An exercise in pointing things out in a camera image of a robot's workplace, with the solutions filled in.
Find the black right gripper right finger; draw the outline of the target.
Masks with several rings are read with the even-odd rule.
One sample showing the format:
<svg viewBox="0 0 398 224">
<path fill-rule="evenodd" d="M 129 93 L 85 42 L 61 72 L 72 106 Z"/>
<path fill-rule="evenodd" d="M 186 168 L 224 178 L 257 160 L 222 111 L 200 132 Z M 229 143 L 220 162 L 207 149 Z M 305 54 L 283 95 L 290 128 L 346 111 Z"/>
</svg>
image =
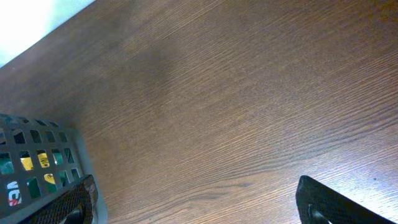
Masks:
<svg viewBox="0 0 398 224">
<path fill-rule="evenodd" d="M 295 199 L 304 224 L 394 224 L 307 175 L 300 177 Z"/>
</svg>

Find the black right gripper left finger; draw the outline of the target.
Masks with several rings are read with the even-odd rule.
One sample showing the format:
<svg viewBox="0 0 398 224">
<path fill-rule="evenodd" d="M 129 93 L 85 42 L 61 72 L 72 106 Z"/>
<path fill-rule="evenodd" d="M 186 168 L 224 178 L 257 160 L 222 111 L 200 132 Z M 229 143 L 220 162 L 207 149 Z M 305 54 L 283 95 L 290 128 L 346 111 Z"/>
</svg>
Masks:
<svg viewBox="0 0 398 224">
<path fill-rule="evenodd" d="M 22 224 L 98 223 L 98 190 L 92 175 L 79 178 L 68 190 L 21 221 Z"/>
</svg>

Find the green Nescafe coffee bag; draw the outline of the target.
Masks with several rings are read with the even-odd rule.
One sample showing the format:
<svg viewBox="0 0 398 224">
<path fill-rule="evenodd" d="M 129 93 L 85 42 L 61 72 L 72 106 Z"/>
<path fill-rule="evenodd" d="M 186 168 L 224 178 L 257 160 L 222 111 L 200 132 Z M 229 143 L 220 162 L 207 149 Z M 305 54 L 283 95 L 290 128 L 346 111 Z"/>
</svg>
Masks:
<svg viewBox="0 0 398 224">
<path fill-rule="evenodd" d="M 63 156 L 58 149 L 52 149 L 52 155 L 56 166 L 63 164 Z M 38 150 L 37 157 L 39 159 L 41 168 L 50 167 L 47 153 L 44 150 Z M 22 151 L 20 153 L 20 161 L 24 171 L 30 171 L 34 169 L 32 158 L 27 151 Z M 12 174 L 13 172 L 14 167 L 9 157 L 9 154 L 1 154 L 1 174 Z M 60 178 L 60 183 L 62 187 L 70 183 L 67 172 L 65 170 L 60 171 L 58 173 L 58 176 Z M 44 174 L 43 178 L 45 181 L 45 189 L 50 193 L 54 193 L 57 190 L 54 175 L 52 173 Z M 37 178 L 28 178 L 26 180 L 26 184 L 31 199 L 39 198 L 42 195 Z M 17 181 L 7 183 L 6 190 L 7 202 L 10 207 L 14 207 L 22 203 L 22 194 L 19 190 L 19 184 Z"/>
</svg>

